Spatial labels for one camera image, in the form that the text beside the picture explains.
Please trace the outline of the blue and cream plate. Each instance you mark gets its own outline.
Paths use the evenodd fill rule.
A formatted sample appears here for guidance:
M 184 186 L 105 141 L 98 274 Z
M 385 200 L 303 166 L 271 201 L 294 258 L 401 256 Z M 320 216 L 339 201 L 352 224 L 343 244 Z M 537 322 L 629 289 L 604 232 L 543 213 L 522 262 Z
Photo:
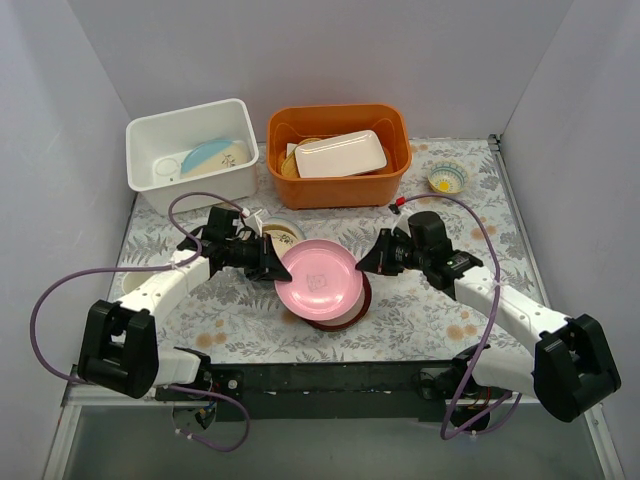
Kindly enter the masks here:
M 203 143 L 186 155 L 181 164 L 182 178 L 209 175 L 248 162 L 246 145 L 240 141 L 213 140 Z

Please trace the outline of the dark red rimmed plate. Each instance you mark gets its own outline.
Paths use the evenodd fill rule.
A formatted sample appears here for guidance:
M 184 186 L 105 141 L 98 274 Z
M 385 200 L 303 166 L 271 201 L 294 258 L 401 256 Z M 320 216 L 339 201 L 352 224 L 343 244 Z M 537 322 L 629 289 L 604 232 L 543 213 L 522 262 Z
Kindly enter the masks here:
M 344 315 L 328 321 L 312 321 L 302 318 L 306 324 L 320 331 L 336 332 L 347 329 L 360 321 L 368 312 L 372 299 L 372 289 L 368 277 L 363 276 L 363 287 L 358 301 Z

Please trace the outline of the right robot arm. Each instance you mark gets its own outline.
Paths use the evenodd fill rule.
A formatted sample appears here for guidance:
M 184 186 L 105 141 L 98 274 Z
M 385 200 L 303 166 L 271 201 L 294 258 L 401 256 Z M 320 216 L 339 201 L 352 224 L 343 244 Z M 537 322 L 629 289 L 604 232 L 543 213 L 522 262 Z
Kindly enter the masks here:
M 472 254 L 453 247 L 432 211 L 410 215 L 403 229 L 383 229 L 357 270 L 396 276 L 421 272 L 429 285 L 493 319 L 528 352 L 527 357 L 485 346 L 456 355 L 448 369 L 421 376 L 435 398 L 457 391 L 475 397 L 486 388 L 536 398 L 554 418 L 571 422 L 621 387 L 621 378 L 601 324 L 582 314 L 568 317 L 494 279 Z

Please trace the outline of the pink plate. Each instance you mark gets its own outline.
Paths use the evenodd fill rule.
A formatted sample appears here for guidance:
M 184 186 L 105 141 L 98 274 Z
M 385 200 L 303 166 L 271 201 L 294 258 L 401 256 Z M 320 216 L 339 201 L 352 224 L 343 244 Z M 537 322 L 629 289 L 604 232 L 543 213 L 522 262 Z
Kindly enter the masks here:
M 325 323 L 349 313 L 364 289 L 353 254 L 330 240 L 309 239 L 282 257 L 291 281 L 275 281 L 275 291 L 292 313 Z

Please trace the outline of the cream plate with black mark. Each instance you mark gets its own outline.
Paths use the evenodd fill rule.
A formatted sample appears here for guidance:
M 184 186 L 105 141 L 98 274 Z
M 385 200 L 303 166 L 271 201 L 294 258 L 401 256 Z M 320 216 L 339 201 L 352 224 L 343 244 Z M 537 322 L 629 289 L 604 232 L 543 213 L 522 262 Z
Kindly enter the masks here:
M 279 258 L 282 258 L 299 242 L 298 237 L 294 233 L 279 225 L 264 226 L 263 232 L 271 237 L 274 250 Z

